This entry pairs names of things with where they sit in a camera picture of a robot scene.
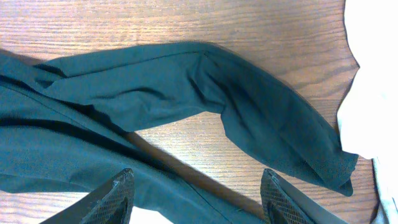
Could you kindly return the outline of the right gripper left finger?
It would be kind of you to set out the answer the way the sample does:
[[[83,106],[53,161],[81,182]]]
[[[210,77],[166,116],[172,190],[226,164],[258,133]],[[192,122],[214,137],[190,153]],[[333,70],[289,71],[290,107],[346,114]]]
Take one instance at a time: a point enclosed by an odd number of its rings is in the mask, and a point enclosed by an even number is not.
[[[129,224],[134,174],[123,169],[103,185],[42,224]]]

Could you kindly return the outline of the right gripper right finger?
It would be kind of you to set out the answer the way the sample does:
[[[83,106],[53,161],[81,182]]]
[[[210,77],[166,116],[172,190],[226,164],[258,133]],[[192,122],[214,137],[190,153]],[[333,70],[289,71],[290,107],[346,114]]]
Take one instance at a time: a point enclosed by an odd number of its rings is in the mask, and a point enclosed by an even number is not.
[[[266,224],[347,224],[272,169],[264,169],[261,201]]]

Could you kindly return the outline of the black pants red waistband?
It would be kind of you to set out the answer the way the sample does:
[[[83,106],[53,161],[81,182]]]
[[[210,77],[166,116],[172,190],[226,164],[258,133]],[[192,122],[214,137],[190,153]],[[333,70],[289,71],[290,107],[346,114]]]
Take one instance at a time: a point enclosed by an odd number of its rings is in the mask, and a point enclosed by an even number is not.
[[[296,92],[203,42],[141,45],[26,64],[1,55],[1,190],[89,192],[125,168],[137,207],[174,223],[259,223],[183,180],[125,133],[209,111],[246,154],[351,196],[358,157]]]

